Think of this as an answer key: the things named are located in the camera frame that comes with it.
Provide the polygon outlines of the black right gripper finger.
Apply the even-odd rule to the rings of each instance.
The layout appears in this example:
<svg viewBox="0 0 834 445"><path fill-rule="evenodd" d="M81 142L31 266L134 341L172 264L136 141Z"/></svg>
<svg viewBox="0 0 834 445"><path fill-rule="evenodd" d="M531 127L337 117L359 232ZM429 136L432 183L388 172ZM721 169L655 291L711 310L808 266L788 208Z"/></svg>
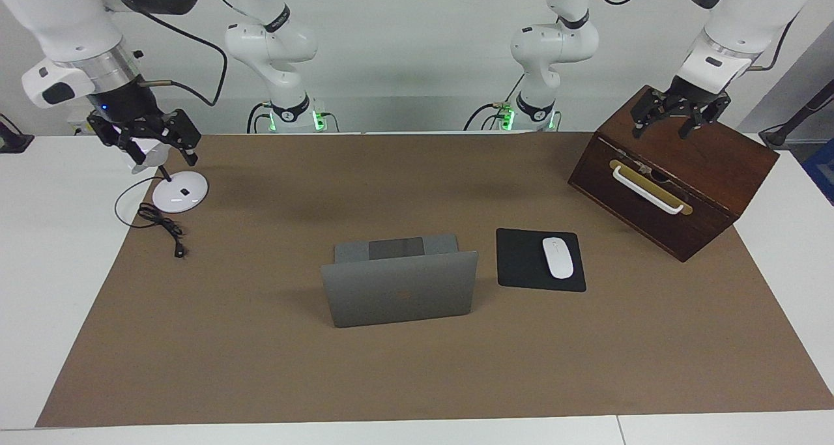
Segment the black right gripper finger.
<svg viewBox="0 0 834 445"><path fill-rule="evenodd" d="M201 133L190 116L183 109L175 109L173 112L164 113L160 118L163 122L160 141L179 151L188 166L196 166L199 157L195 149L201 139Z"/></svg>
<svg viewBox="0 0 834 445"><path fill-rule="evenodd" d="M93 129L102 144L108 147L115 146L131 157L136 165L144 165L146 154L134 141L129 128L127 130L117 130L115 124L101 116L89 116L87 124Z"/></svg>

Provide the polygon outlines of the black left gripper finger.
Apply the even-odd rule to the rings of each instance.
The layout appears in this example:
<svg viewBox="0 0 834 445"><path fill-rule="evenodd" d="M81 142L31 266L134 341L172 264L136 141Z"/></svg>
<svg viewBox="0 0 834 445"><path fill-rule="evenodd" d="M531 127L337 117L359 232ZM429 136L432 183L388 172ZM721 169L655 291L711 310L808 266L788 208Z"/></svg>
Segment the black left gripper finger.
<svg viewBox="0 0 834 445"><path fill-rule="evenodd" d="M631 107L631 118L634 122L632 136L640 138L644 129L649 127L661 115L664 93L643 93Z"/></svg>
<svg viewBox="0 0 834 445"><path fill-rule="evenodd" d="M709 103L685 102L682 113L686 119L679 128L680 139L687 139L698 128L717 122L731 101L730 96L719 96Z"/></svg>

